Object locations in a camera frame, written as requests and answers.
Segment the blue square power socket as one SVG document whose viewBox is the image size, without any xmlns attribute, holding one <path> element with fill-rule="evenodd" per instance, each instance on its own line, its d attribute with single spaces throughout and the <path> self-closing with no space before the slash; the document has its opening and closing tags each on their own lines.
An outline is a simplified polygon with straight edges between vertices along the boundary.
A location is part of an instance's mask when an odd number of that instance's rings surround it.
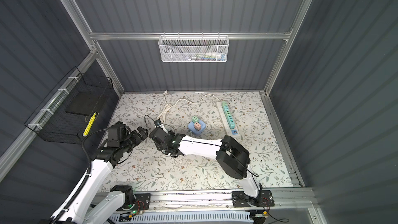
<svg viewBox="0 0 398 224">
<path fill-rule="evenodd" d="M 206 124 L 202 120 L 198 120 L 197 122 L 191 121 L 188 124 L 188 129 L 194 134 L 199 136 L 206 129 Z"/>
</svg>

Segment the brown plug adapter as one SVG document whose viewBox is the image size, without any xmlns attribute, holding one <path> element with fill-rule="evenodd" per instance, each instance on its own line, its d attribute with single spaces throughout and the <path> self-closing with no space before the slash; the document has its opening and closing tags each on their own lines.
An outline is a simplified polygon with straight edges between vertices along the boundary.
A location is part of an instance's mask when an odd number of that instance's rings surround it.
<svg viewBox="0 0 398 224">
<path fill-rule="evenodd" d="M 197 122 L 197 123 L 194 124 L 194 128 L 196 130 L 200 131 L 202 129 L 202 125 L 199 122 Z"/>
</svg>

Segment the long white power strip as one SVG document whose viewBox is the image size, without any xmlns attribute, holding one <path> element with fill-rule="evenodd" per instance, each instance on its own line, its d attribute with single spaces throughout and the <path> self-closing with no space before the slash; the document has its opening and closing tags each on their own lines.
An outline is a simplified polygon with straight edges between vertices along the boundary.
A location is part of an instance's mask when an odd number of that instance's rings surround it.
<svg viewBox="0 0 398 224">
<path fill-rule="evenodd" d="M 234 121 L 234 118 L 232 116 L 232 112 L 227 104 L 226 101 L 219 101 L 217 102 L 217 109 L 220 113 L 221 121 L 223 123 L 223 126 L 225 128 L 226 134 L 228 136 L 231 136 L 233 138 L 239 138 L 240 133 L 237 129 L 237 125 Z"/>
</svg>

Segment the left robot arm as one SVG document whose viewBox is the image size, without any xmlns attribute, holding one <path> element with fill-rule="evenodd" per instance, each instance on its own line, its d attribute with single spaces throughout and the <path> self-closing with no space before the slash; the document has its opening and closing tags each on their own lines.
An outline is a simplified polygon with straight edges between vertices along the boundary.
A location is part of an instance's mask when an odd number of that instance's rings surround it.
<svg viewBox="0 0 398 224">
<path fill-rule="evenodd" d="M 148 137 L 147 129 L 138 127 L 131 130 L 121 121 L 108 127 L 106 131 L 107 146 L 99 148 L 94 157 L 84 151 L 88 159 L 88 168 L 84 175 L 52 216 L 40 220 L 39 223 L 103 224 L 119 209 L 136 214 L 145 207 L 136 199 L 132 187 L 128 185 L 114 186 L 104 200 L 91 207 L 103 181 L 123 162 L 123 156 L 132 152 L 133 148 Z"/>
</svg>

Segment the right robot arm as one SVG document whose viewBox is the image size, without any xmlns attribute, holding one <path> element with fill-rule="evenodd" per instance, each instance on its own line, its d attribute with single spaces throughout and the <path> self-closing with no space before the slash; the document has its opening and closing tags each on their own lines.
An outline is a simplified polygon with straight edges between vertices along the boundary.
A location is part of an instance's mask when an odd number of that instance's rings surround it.
<svg viewBox="0 0 398 224">
<path fill-rule="evenodd" d="M 251 169 L 249 151 L 231 136 L 204 140 L 172 131 L 167 133 L 156 127 L 149 138 L 158 151 L 171 157 L 195 155 L 216 160 L 228 176 L 239 180 L 244 194 L 250 198 L 256 199 L 262 190 L 256 180 L 258 175 Z"/>
</svg>

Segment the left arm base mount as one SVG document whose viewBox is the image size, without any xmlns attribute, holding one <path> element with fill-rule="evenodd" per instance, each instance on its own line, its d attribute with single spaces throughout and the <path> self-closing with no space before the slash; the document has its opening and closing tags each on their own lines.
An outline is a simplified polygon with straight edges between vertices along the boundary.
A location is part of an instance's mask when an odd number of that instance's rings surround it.
<svg viewBox="0 0 398 224">
<path fill-rule="evenodd" d="M 151 200 L 151 194 L 134 194 L 134 201 L 130 201 L 127 205 L 124 205 L 117 209 L 117 211 L 147 211 L 149 210 L 149 204 Z"/>
</svg>

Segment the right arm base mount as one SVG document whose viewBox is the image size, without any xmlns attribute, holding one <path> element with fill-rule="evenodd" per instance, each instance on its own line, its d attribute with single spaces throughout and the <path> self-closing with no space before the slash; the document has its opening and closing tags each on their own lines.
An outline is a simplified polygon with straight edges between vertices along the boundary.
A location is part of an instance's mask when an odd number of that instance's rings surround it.
<svg viewBox="0 0 398 224">
<path fill-rule="evenodd" d="M 243 191 L 233 191 L 231 195 L 235 208 L 275 206 L 274 198 L 270 190 L 262 190 L 256 198 L 245 195 Z"/>
</svg>

